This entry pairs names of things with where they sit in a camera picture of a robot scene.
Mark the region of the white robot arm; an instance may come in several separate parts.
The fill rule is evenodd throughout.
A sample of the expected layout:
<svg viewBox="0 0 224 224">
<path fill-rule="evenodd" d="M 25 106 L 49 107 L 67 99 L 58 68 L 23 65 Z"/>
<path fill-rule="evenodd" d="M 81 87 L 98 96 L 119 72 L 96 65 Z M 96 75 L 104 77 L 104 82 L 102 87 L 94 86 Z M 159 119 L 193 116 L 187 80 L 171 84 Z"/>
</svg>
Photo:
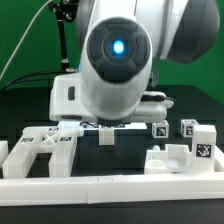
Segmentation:
<svg viewBox="0 0 224 224">
<path fill-rule="evenodd" d="M 49 117 L 115 126 L 166 119 L 174 103 L 157 84 L 158 61 L 191 63 L 213 45 L 216 0 L 79 0 L 79 71 L 54 79 Z"/>
</svg>

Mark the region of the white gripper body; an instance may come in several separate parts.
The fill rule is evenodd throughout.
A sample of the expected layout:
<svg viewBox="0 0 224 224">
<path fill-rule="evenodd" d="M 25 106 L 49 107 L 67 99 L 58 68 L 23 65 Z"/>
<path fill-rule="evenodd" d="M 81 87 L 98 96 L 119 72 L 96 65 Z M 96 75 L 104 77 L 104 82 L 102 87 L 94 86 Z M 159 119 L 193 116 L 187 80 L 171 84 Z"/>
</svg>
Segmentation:
<svg viewBox="0 0 224 224">
<path fill-rule="evenodd" d="M 94 115 L 84 105 L 82 96 L 80 73 L 57 76 L 50 95 L 50 119 L 98 124 L 154 123 L 164 121 L 167 110 L 174 105 L 174 99 L 163 92 L 145 91 L 131 114 L 124 116 L 120 113 L 120 118 L 105 119 Z"/>
</svg>

